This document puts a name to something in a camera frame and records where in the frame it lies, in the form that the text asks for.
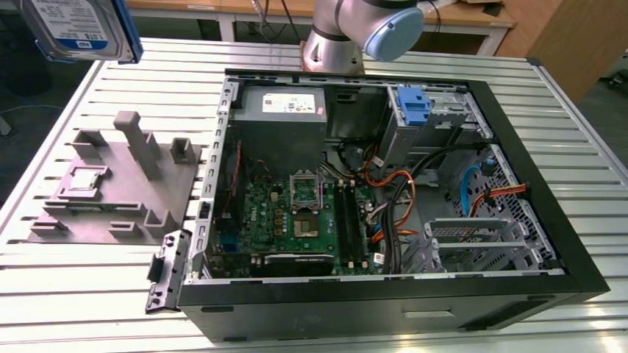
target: blue drive bay latch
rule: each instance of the blue drive bay latch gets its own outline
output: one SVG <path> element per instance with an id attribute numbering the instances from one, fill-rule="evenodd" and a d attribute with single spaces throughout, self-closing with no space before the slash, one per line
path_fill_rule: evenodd
<path id="1" fill-rule="evenodd" d="M 422 126 L 430 117 L 431 102 L 418 87 L 398 88 L 398 103 L 401 105 L 406 124 Z"/>

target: white sticker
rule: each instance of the white sticker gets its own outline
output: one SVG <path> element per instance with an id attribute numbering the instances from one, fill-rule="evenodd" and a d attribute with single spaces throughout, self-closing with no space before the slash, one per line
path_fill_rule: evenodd
<path id="1" fill-rule="evenodd" d="M 382 158 L 378 157 L 378 156 L 374 156 L 374 163 L 375 163 L 375 165 L 377 165 L 378 167 L 381 167 L 381 168 L 382 168 L 382 166 L 385 165 L 385 161 L 383 161 Z"/>
<path id="2" fill-rule="evenodd" d="M 385 254 L 377 252 L 374 254 L 374 262 L 379 265 L 385 265 Z"/>
<path id="3" fill-rule="evenodd" d="M 509 22 L 491 22 L 491 26 L 495 26 L 495 27 L 513 27 L 513 24 L 510 24 Z"/>
<path id="4" fill-rule="evenodd" d="M 58 39 L 107 40 L 95 8 L 86 0 L 31 0 Z M 87 47 L 85 42 L 78 46 Z"/>
<path id="5" fill-rule="evenodd" d="M 265 113 L 315 113 L 314 94 L 269 93 L 262 102 Z"/>
<path id="6" fill-rule="evenodd" d="M 189 9 L 194 10 L 217 10 L 217 7 L 207 5 L 189 5 Z"/>

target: ram slot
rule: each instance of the ram slot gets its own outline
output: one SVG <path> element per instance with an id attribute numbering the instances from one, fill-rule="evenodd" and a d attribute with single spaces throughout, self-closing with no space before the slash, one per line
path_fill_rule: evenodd
<path id="1" fill-rule="evenodd" d="M 345 191 L 345 212 L 347 219 L 349 242 L 351 247 L 351 261 L 361 263 L 365 260 L 365 241 L 361 233 L 361 219 L 358 201 L 355 200 L 355 188 Z"/>
<path id="2" fill-rule="evenodd" d="M 351 247 L 349 243 L 350 235 L 347 233 L 347 218 L 345 214 L 345 187 L 343 185 L 334 186 L 334 209 L 337 213 L 337 233 L 338 233 L 338 246 L 341 249 L 341 263 L 347 264 L 351 261 Z"/>

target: blue hard drive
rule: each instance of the blue hard drive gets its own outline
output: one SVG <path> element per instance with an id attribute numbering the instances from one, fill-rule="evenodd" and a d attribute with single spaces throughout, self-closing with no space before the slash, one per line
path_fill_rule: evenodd
<path id="1" fill-rule="evenodd" d="M 143 47 L 125 0 L 14 0 L 49 60 L 138 63 Z"/>

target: motherboard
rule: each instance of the motherboard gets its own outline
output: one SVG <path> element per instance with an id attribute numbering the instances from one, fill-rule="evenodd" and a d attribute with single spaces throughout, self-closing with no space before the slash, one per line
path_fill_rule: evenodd
<path id="1" fill-rule="evenodd" d="M 315 199 L 319 210 L 295 207 L 297 201 Z M 241 232 L 221 234 L 222 274 L 257 277 L 257 261 L 269 258 L 322 261 L 333 265 L 327 275 L 377 274 L 379 265 L 369 257 L 367 228 L 359 221 L 373 206 L 371 189 L 365 186 L 331 182 L 291 185 L 271 180 L 250 183 Z"/>

